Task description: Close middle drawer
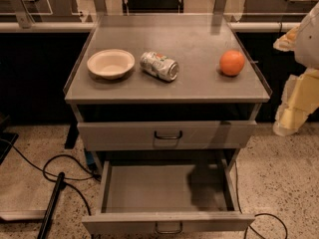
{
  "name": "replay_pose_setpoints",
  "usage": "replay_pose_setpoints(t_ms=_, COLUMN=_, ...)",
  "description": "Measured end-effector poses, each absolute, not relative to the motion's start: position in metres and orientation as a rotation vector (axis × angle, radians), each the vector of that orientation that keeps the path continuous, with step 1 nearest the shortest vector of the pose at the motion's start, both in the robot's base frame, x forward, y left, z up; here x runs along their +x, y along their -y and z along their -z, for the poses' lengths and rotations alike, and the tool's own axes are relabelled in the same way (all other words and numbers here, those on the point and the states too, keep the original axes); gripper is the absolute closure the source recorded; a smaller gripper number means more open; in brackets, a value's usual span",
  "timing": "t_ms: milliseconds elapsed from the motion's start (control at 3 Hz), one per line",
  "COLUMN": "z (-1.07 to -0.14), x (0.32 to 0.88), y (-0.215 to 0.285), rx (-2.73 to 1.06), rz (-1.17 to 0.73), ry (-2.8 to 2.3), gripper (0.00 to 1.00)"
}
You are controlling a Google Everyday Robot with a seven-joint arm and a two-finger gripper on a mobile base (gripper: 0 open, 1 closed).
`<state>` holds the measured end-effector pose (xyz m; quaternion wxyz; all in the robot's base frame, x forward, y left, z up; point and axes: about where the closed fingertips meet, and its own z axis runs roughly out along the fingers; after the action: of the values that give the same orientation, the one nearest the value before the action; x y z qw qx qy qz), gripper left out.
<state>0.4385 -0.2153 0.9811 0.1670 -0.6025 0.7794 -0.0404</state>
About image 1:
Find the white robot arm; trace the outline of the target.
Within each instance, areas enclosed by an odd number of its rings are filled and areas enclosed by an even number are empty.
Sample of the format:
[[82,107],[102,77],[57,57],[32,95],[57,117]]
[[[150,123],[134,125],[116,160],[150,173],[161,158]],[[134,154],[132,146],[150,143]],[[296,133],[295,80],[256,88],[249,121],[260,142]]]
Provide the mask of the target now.
[[319,109],[319,3],[298,26],[277,39],[273,48],[293,51],[295,61],[306,68],[299,77],[289,76],[275,115],[273,131],[287,136],[296,133]]

